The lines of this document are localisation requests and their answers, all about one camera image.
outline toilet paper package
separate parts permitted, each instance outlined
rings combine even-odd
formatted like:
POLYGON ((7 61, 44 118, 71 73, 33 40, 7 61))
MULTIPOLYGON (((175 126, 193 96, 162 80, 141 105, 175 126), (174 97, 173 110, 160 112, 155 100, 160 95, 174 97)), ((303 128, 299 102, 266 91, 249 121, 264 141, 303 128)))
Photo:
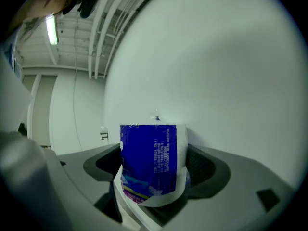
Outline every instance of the toilet paper package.
POLYGON ((185 125, 121 125, 122 189, 134 202, 160 207, 177 200, 185 189, 185 125))

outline ceiling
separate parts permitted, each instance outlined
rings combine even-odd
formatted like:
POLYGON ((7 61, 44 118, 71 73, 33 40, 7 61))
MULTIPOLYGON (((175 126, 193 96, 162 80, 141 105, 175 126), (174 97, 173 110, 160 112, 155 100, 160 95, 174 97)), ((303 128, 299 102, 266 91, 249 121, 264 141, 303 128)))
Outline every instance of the ceiling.
MULTIPOLYGON (((100 37, 100 30, 102 29, 105 18, 108 15, 109 9, 115 0, 108 0, 94 37, 94 51, 91 56, 92 68, 94 72, 97 44, 100 37)), ((104 37, 102 53, 100 54, 100 61, 98 65, 98 73, 105 72, 108 58, 111 54, 117 33, 114 31, 115 25, 122 26, 129 13, 134 11, 134 16, 128 20, 123 32, 119 30, 119 40, 115 46, 113 55, 119 46, 124 32, 129 28, 138 12, 149 0, 121 0, 117 10, 112 16, 108 25, 106 36, 104 37)), ((87 18, 82 19, 77 11, 76 6, 70 13, 66 15, 57 16, 57 27, 59 43, 55 46, 49 44, 48 34, 45 21, 41 23, 33 34, 26 41, 19 40, 16 47, 16 59, 22 68, 31 67, 59 67, 59 68, 77 68, 78 70, 88 71, 88 50, 91 36, 91 30, 94 18, 96 16, 98 5, 93 13, 87 18)))

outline fluorescent light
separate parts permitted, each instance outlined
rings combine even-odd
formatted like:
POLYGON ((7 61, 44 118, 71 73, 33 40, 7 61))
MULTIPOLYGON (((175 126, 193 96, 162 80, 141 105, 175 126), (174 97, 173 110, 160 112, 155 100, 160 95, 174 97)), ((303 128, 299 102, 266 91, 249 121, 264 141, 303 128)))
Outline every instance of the fluorescent light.
POLYGON ((54 15, 46 17, 46 26, 50 44, 52 45, 58 44, 59 40, 57 33, 57 25, 54 15))

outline ceiling pipe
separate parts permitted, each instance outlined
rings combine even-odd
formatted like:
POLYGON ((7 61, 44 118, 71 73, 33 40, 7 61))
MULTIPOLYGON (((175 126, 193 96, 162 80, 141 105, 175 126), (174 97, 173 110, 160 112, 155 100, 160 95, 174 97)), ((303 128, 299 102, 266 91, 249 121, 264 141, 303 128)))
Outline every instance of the ceiling pipe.
POLYGON ((88 74, 89 74, 90 79, 92 78, 92 54, 93 54, 93 47, 94 47, 94 39, 95 39, 97 28, 100 23, 100 19, 103 15, 107 2, 108 0, 100 0, 100 3, 97 6, 97 12, 95 14, 94 21, 92 24, 92 30, 91 30, 90 41, 89 41, 89 49, 88 49, 88 74))
POLYGON ((117 24, 119 23, 119 21, 120 21, 122 15, 123 15, 125 9, 126 9, 127 6, 130 4, 131 1, 132 1, 132 0, 128 0, 128 2, 126 3, 125 7, 123 8, 123 10, 122 10, 122 12, 121 12, 119 18, 117 19, 117 21, 116 21, 116 23, 115 23, 115 27, 114 27, 114 33, 116 33, 116 31, 115 31, 115 30, 116 30, 116 26, 117 26, 117 24))
POLYGON ((95 72, 94 72, 94 76, 97 79, 98 76, 98 66, 100 63, 100 55, 102 53, 102 47, 103 47, 103 43, 104 43, 104 39, 107 33, 107 29, 109 27, 109 24, 112 20, 112 17, 114 16, 118 6, 120 5, 120 3, 122 2, 122 0, 114 0, 114 2, 112 3, 108 14, 105 18, 103 27, 101 29, 101 34, 100 34, 100 39, 98 41, 98 45, 97 45, 97 51, 96 51, 96 58, 95 58, 95 72))
POLYGON ((109 67, 109 64, 110 64, 110 61, 111 61, 111 57, 113 55, 113 52, 115 50, 115 47, 116 47, 116 44, 117 42, 119 41, 120 39, 120 36, 122 35, 122 33, 124 32, 124 29, 126 27, 126 25, 128 24, 129 20, 131 19, 131 17, 134 15, 134 13, 137 11, 137 9, 139 8, 139 6, 144 2, 145 0, 139 0, 139 2, 137 3, 137 5, 134 7, 134 9, 132 10, 132 12, 128 15, 128 17, 126 18, 126 20, 124 21, 123 25, 121 26, 121 29, 119 31, 119 33, 117 34, 116 36, 116 39, 115 39, 115 42, 112 46, 112 49, 111 49, 111 52, 109 54, 109 57, 108 57, 108 61, 107 61, 107 64, 106 64, 106 68, 105 68, 105 71, 104 71, 104 76, 103 78, 106 78, 106 73, 107 73, 107 70, 108 70, 108 67, 109 67))
POLYGON ((118 34, 119 29, 120 29, 120 26, 122 25, 122 22, 123 22, 123 20, 125 19, 125 16, 128 14, 128 12, 130 11, 130 9, 131 9, 131 7, 132 7, 133 5, 134 5, 134 3, 132 3, 132 4, 129 6, 129 8, 127 9, 127 12, 125 12, 125 15, 122 17, 122 19, 121 19, 121 21, 120 21, 120 24, 119 24, 118 28, 116 29, 115 34, 118 34))
POLYGON ((116 36, 115 36, 115 35, 110 34, 110 33, 106 33, 106 36, 107 36, 107 37, 111 37, 111 38, 113 38, 113 39, 115 39, 115 38, 116 38, 116 36))
MULTIPOLYGON (((22 67, 22 68, 48 67, 48 68, 50 68, 50 69, 54 69, 54 68, 64 68, 64 69, 72 69, 72 70, 75 70, 75 69, 76 69, 76 67, 74 67, 74 66, 50 65, 50 64, 22 65, 21 67, 22 67)), ((87 71, 86 68, 82 68, 82 67, 77 67, 77 70, 87 71)))

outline white wall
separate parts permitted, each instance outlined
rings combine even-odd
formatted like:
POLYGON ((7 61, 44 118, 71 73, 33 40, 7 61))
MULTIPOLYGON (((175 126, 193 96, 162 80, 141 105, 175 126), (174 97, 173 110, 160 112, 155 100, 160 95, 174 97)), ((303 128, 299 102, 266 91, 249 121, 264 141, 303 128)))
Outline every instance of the white wall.
POLYGON ((189 143, 253 158, 296 188, 307 164, 307 52, 275 0, 153 0, 107 77, 104 120, 186 123, 189 143))
POLYGON ((49 117, 51 148, 57 154, 105 145, 100 138, 100 126, 104 126, 103 79, 89 80, 88 72, 78 71, 74 95, 74 70, 36 68, 25 71, 58 75, 51 97, 49 117))

